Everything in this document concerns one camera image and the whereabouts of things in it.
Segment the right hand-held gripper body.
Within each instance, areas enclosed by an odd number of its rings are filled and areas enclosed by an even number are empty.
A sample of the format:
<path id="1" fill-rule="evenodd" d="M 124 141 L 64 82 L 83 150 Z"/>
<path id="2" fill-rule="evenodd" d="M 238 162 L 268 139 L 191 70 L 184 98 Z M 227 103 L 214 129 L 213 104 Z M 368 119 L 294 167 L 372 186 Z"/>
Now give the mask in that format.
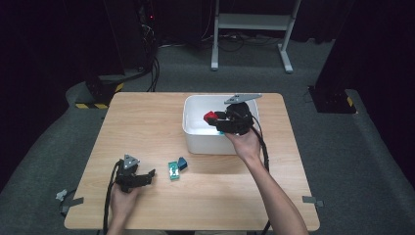
<path id="1" fill-rule="evenodd" d="M 260 98 L 261 94 L 235 94 L 225 101 L 225 133 L 244 135 L 248 133 L 257 118 L 252 114 L 248 101 Z"/>

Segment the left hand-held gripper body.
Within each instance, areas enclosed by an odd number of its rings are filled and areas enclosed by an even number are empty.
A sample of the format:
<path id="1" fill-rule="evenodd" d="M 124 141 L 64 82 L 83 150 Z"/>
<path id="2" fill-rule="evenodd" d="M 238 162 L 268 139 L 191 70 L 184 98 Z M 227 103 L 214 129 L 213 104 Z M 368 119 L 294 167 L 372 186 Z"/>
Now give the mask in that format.
<path id="1" fill-rule="evenodd" d="M 128 154 L 125 154 L 123 159 L 119 161 L 115 183 L 121 187 L 122 192 L 128 193 L 131 188 L 143 185 L 142 177 L 136 175 L 139 163 L 139 160 Z"/>

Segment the white plastic bin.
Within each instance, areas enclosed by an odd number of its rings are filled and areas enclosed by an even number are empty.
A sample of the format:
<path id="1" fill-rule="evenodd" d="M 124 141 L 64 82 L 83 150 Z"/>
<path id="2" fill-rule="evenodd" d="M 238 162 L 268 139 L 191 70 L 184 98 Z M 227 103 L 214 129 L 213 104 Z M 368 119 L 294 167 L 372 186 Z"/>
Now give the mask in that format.
<path id="1" fill-rule="evenodd" d="M 224 112 L 228 107 L 225 101 L 231 94 L 202 94 L 189 96 L 184 102 L 182 128 L 185 133 L 188 151 L 199 155 L 235 155 L 231 141 L 220 135 L 214 126 L 204 121 L 210 111 Z M 255 100 L 248 101 L 252 114 L 259 121 Z"/>

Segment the person's left hand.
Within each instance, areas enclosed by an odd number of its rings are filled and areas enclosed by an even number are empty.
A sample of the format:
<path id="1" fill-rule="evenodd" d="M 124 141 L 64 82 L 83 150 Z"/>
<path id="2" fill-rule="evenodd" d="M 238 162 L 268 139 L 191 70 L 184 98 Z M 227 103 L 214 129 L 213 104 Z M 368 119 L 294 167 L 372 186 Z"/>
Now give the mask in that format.
<path id="1" fill-rule="evenodd" d="M 133 188 L 129 192 L 123 192 L 118 184 L 114 184 L 110 202 L 113 218 L 129 217 L 140 193 L 140 188 Z"/>

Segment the person's right hand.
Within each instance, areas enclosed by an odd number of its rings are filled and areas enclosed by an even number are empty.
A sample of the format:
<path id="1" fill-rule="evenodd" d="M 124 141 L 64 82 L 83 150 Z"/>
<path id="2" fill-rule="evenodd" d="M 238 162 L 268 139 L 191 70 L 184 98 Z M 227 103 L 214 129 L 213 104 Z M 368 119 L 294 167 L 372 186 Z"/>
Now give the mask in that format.
<path id="1" fill-rule="evenodd" d="M 237 156 L 246 165 L 260 162 L 260 145 L 252 130 L 244 135 L 226 133 L 225 136 L 233 144 Z"/>

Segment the green printed toy block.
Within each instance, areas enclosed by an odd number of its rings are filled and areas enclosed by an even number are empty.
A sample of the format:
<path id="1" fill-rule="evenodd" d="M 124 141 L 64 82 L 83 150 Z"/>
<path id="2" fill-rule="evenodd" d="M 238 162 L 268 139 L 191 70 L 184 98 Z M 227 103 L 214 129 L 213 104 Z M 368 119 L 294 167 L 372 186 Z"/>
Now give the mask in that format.
<path id="1" fill-rule="evenodd" d="M 170 162 L 168 164 L 169 179 L 176 180 L 180 178 L 179 167 L 177 162 Z"/>

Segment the grey tape strip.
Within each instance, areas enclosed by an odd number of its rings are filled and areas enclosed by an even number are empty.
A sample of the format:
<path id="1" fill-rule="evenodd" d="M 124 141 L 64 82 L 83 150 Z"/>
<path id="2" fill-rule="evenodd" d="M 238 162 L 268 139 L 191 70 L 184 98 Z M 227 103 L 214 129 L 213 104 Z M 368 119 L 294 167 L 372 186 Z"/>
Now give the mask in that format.
<path id="1" fill-rule="evenodd" d="M 317 200 L 312 196 L 302 196 L 302 201 L 306 204 L 313 204 L 317 208 L 323 208 L 325 206 L 324 201 Z"/>
<path id="2" fill-rule="evenodd" d="M 81 205 L 83 203 L 84 203 L 84 198 L 83 197 L 76 198 L 76 199 L 72 199 L 72 200 L 67 201 L 67 202 L 66 201 L 62 201 L 60 203 L 60 214 L 62 216 L 66 216 L 68 214 L 68 212 L 69 212 L 69 209 L 71 207 L 78 206 L 78 205 Z"/>

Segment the black stand base yellow stripes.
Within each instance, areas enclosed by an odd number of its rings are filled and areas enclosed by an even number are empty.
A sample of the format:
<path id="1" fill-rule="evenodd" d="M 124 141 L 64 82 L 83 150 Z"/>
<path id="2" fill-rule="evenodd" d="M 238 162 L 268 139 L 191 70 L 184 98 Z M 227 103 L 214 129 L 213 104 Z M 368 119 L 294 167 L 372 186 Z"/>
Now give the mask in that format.
<path id="1" fill-rule="evenodd" d="M 107 109 L 114 95 L 122 89 L 124 79 L 121 74 L 87 76 L 75 106 L 79 109 Z"/>

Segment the white metal stand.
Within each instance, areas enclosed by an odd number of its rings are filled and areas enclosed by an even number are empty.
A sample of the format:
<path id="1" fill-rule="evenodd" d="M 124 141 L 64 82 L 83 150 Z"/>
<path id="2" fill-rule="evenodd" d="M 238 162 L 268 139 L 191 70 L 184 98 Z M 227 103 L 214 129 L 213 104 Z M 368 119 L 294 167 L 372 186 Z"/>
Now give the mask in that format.
<path id="1" fill-rule="evenodd" d="M 214 6 L 214 25 L 213 25 L 213 44 L 211 50 L 210 69 L 217 71 L 219 68 L 219 47 L 218 38 L 221 29 L 251 29 L 251 30 L 275 30 L 284 31 L 284 39 L 277 45 L 279 55 L 286 73 L 294 71 L 287 47 L 292 35 L 292 31 L 297 19 L 301 0 L 295 0 L 292 12 L 289 15 L 252 15 L 252 14 L 232 14 L 221 13 L 220 0 L 215 0 Z"/>

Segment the black equipment rack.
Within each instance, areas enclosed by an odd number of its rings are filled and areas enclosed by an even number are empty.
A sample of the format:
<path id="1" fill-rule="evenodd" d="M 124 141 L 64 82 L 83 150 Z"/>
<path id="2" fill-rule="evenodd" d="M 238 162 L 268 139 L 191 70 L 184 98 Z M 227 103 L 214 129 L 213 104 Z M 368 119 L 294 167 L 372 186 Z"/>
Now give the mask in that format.
<path id="1" fill-rule="evenodd" d="M 148 71 L 158 48 L 158 26 L 154 0 L 135 0 L 135 9 L 145 54 L 144 70 Z"/>

